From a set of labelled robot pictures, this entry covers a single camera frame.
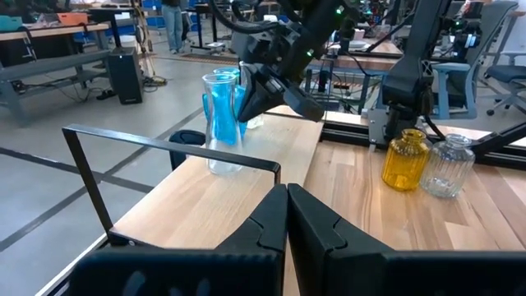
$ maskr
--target gray floor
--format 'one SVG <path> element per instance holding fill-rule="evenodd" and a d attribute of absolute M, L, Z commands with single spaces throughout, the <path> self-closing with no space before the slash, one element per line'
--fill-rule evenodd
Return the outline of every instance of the gray floor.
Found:
<path fill-rule="evenodd" d="M 156 35 L 154 38 L 158 57 L 170 58 L 163 38 Z M 0 147 L 73 164 L 61 133 L 61 127 L 71 123 L 159 138 L 180 128 L 203 130 L 201 76 L 219 66 L 168 59 L 155 61 L 157 74 L 169 82 L 156 92 L 145 94 L 143 104 L 122 106 L 115 98 L 97 101 L 95 93 L 87 103 L 78 104 L 53 91 L 24 102 L 33 118 L 25 128 L 18 127 L 0 109 Z M 67 74 L 55 72 L 49 76 Z M 106 88 L 108 82 L 99 79 L 90 87 Z M 72 87 L 63 91 L 76 96 Z M 84 90 L 77 91 L 80 96 L 86 94 Z M 479 101 L 478 106 L 477 119 L 442 124 L 495 131 L 526 119 L 514 108 L 489 118 L 485 110 L 491 101 Z M 170 172 L 167 152 L 146 150 L 134 154 L 140 147 L 88 136 L 81 141 L 91 168 L 100 173 L 114 173 L 114 178 L 145 184 L 147 188 Z M 122 183 L 108 178 L 99 185 L 113 220 L 145 195 L 145 190 L 115 184 Z M 103 233 L 81 178 L 75 173 L 0 154 L 0 188 L 0 295 L 35 294 Z"/>

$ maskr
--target person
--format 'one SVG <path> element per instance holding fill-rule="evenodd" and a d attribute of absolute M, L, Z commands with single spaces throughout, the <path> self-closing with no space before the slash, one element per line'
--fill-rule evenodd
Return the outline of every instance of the person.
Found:
<path fill-rule="evenodd" d="M 182 0 L 162 0 L 162 13 L 170 53 L 184 53 L 182 43 Z"/>

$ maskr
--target office chair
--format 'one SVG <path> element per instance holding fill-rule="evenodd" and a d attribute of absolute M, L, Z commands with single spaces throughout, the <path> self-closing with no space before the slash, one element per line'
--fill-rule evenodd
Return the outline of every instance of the office chair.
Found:
<path fill-rule="evenodd" d="M 512 104 L 519 101 L 526 103 L 526 98 L 519 95 L 519 92 L 526 90 L 526 67 L 515 66 L 515 58 L 526 55 L 526 52 L 502 52 L 502 55 L 510 57 L 508 65 L 495 65 L 487 69 L 486 74 L 492 77 L 506 90 L 509 94 L 498 95 L 484 95 L 481 99 L 499 100 L 493 108 L 486 111 L 486 114 L 492 116 L 495 114 L 495 109 L 504 105 L 504 109 L 509 109 Z"/>
<path fill-rule="evenodd" d="M 477 78 L 483 50 L 493 41 L 496 32 L 517 2 L 498 1 L 484 5 L 480 28 L 482 38 L 475 49 L 466 55 L 466 63 L 446 62 L 433 65 L 438 71 L 438 93 L 433 118 L 476 118 Z"/>

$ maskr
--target black metal frame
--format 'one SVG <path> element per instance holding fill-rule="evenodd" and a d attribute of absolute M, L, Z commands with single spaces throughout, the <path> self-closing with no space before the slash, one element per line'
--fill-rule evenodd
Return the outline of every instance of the black metal frame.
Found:
<path fill-rule="evenodd" d="M 126 143 L 137 144 L 149 148 L 157 148 L 166 151 L 179 152 L 186 155 L 197 156 L 208 160 L 218 160 L 230 164 L 238 164 L 247 166 L 254 169 L 262 169 L 269 171 L 274 174 L 274 185 L 281 182 L 281 166 L 269 160 L 261 160 L 243 155 L 235 155 L 231 153 L 224 153 L 215 150 L 208 150 L 205 148 L 185 146 L 183 144 L 172 143 L 163 140 L 151 139 L 145 136 L 136 136 L 124 132 L 115 132 L 97 127 L 85 127 L 78 124 L 72 124 L 62 129 L 62 133 L 66 138 L 67 146 L 72 153 L 75 164 L 79 169 L 79 173 L 84 181 L 85 187 L 88 194 L 90 195 L 91 202 L 97 212 L 100 223 L 103 225 L 104 232 L 108 237 L 108 242 L 112 246 L 123 246 L 123 245 L 142 245 L 148 246 L 146 242 L 142 242 L 135 238 L 129 238 L 125 235 L 118 234 L 112 231 L 113 222 L 108 213 L 108 209 L 104 204 L 102 195 L 100 194 L 99 187 L 95 176 L 88 164 L 88 160 L 85 157 L 85 153 L 82 150 L 81 142 L 79 141 L 78 133 L 103 137 L 115 141 L 123 141 Z"/>
<path fill-rule="evenodd" d="M 438 136 L 429 136 L 434 141 L 439 141 Z M 376 143 L 369 141 L 369 127 L 350 123 L 325 123 L 321 131 L 321 141 L 335 141 L 358 146 L 370 146 Z M 526 170 L 526 148 L 521 146 L 506 145 L 484 155 L 477 155 L 477 164 L 502 167 L 507 169 Z"/>

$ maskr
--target ribbed glass jar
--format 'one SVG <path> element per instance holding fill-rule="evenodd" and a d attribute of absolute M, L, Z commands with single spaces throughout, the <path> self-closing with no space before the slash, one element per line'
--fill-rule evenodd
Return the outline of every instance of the ribbed glass jar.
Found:
<path fill-rule="evenodd" d="M 402 137 L 389 143 L 381 178 L 400 191 L 413 190 L 427 162 L 426 134 L 418 129 L 405 129 Z"/>
<path fill-rule="evenodd" d="M 437 197 L 455 197 L 475 162 L 469 145 L 471 140 L 456 134 L 449 134 L 445 141 L 436 143 L 429 153 L 420 186 Z"/>

